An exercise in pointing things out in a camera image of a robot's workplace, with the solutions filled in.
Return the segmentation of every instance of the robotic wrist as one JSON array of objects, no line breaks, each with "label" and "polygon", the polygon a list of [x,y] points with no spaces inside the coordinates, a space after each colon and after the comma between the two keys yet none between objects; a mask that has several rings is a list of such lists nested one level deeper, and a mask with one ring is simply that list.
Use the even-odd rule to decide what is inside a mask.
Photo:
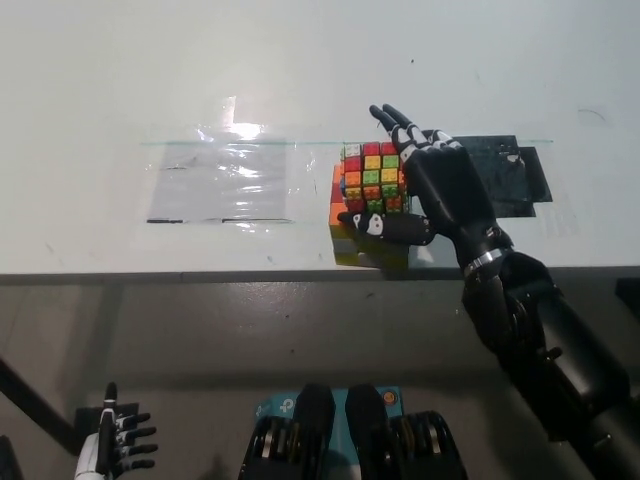
[{"label": "robotic wrist", "polygon": [[542,263],[511,248],[498,248],[473,259],[464,272],[462,301],[489,350],[498,354],[535,342],[531,322],[518,321],[522,305],[513,293],[522,288],[555,289]]},{"label": "robotic wrist", "polygon": [[513,242],[495,220],[476,222],[460,228],[452,236],[458,265],[467,277],[478,268],[492,263],[510,251]]}]

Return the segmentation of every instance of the robotic hand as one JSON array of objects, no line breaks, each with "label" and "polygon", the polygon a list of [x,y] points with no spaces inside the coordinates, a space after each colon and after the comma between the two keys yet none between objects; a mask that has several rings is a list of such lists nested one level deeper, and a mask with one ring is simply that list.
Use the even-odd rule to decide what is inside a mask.
[{"label": "robotic hand", "polygon": [[[371,106],[370,112],[400,153],[408,191],[418,196],[433,233],[453,241],[461,269],[473,268],[474,261],[486,261],[487,255],[511,248],[511,239],[498,226],[480,177],[459,142],[440,130],[421,131],[390,105]],[[340,219],[356,226],[353,217],[343,213]],[[396,216],[382,219],[383,235],[387,217]],[[412,241],[413,233],[415,230],[407,233],[405,243],[424,244]]]},{"label": "robotic hand", "polygon": [[[452,240],[476,332],[549,437],[569,441],[596,478],[640,479],[640,401],[630,396],[627,373],[547,268],[513,250],[466,150],[439,130],[421,131],[389,105],[370,112],[391,136],[408,192],[428,217],[406,243],[426,239],[424,226]],[[362,217],[339,219],[367,232]],[[387,225],[389,217],[375,219],[381,228],[370,229],[383,240],[398,223],[408,225],[398,218]],[[396,242],[398,231],[390,235]]]},{"label": "robotic hand", "polygon": [[157,445],[135,445],[136,439],[156,433],[155,427],[138,428],[138,424],[151,418],[148,413],[118,416],[115,412],[117,388],[107,386],[98,433],[89,435],[84,442],[76,480],[115,480],[130,470],[152,468],[153,460],[130,460],[129,457],[155,452]]}]

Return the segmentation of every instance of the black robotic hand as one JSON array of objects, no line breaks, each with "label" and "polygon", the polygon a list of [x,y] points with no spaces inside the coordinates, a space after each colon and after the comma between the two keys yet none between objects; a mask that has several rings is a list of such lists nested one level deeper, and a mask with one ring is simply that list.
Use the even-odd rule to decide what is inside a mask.
[{"label": "black robotic hand", "polygon": [[[458,141],[440,130],[421,131],[390,105],[383,105],[382,109],[372,105],[369,110],[387,130],[400,154],[408,191],[419,198],[428,217],[427,230],[453,241],[458,264],[465,274],[511,247],[511,239],[498,226],[469,154]],[[356,222],[353,217],[346,214],[340,220],[360,227],[363,220]],[[419,232],[417,228],[411,231],[414,237]],[[411,239],[406,243],[428,242]]]}]

